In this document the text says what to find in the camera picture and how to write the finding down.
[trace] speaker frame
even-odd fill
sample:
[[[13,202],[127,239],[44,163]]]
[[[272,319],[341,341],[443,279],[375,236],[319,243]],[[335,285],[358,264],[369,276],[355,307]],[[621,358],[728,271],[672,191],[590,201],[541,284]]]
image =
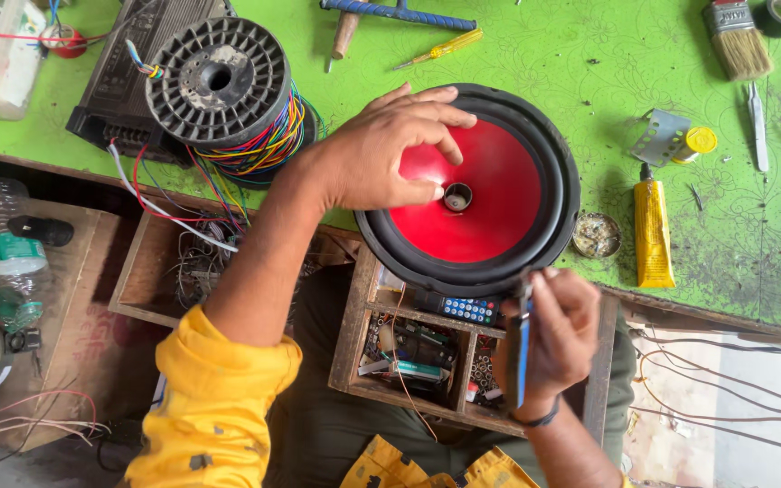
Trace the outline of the speaker frame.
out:
[[[366,245],[378,261],[406,283],[457,298],[506,294],[526,266],[552,264],[568,246],[580,209],[580,177],[568,143],[540,110],[514,94],[474,83],[452,83],[459,96],[451,105],[508,130],[540,161],[542,204],[527,235],[487,261],[452,263],[415,249],[399,234],[385,210],[356,211]]]

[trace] black wristband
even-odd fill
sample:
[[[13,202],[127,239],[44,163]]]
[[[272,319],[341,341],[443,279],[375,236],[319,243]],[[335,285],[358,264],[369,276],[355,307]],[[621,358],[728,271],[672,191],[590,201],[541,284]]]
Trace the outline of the black wristband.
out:
[[[544,417],[541,417],[537,420],[533,420],[531,422],[521,422],[520,420],[517,420],[514,418],[514,414],[509,415],[508,417],[511,418],[511,420],[514,420],[516,423],[520,424],[524,427],[544,427],[548,426],[551,422],[553,422],[553,419],[556,418],[556,415],[559,413],[559,398],[561,395],[556,395],[556,400],[554,400],[554,407],[550,409],[550,413],[545,415]]]

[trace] brush bristles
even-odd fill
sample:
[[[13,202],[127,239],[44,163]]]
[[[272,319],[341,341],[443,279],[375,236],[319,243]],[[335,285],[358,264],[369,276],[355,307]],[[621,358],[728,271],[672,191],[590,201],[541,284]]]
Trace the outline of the brush bristles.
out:
[[[713,36],[712,42],[732,82],[754,80],[773,71],[773,61],[757,29],[728,30]]]

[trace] green table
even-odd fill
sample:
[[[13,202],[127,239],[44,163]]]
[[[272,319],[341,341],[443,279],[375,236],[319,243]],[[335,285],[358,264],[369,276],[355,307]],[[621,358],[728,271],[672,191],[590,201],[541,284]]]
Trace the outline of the green table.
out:
[[[781,40],[767,41],[776,71],[758,81],[771,164],[762,174],[751,156],[744,86],[724,79],[700,17],[704,2],[522,0],[515,6],[515,0],[412,0],[414,9],[477,19],[483,40],[391,71],[458,33],[363,17],[348,57],[336,61],[331,74],[325,63],[338,12],[321,10],[318,0],[233,4],[282,42],[301,93],[331,129],[405,81],[415,89],[482,83],[528,99],[569,140],[581,175],[581,208],[610,214],[625,237],[612,258],[589,260],[569,248],[559,266],[573,267],[624,298],[781,332]],[[117,0],[80,2],[63,8],[61,18],[87,35],[98,34],[110,28],[119,8]],[[0,122],[1,158],[79,170],[95,179],[115,176],[107,153],[64,130],[100,52],[94,47],[75,60],[44,62],[27,117]],[[692,164],[670,163],[656,171],[666,187],[677,287],[640,290],[631,191],[640,163],[628,148],[645,128],[640,117],[653,107],[712,127],[720,141],[716,151]],[[148,166],[164,188],[212,197],[196,171]],[[152,184],[142,169],[140,181]],[[700,191],[703,212],[691,183]],[[246,204],[255,208],[263,196],[247,192]],[[325,223],[356,229],[347,211],[331,212]]]

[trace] water bottle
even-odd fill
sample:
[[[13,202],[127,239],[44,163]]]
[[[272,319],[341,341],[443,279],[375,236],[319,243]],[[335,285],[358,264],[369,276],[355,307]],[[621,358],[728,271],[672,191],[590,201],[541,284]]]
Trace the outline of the water bottle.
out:
[[[0,178],[0,292],[18,305],[16,323],[21,327],[41,316],[42,295],[52,279],[42,243],[8,229],[8,220],[26,215],[27,202],[23,183]]]

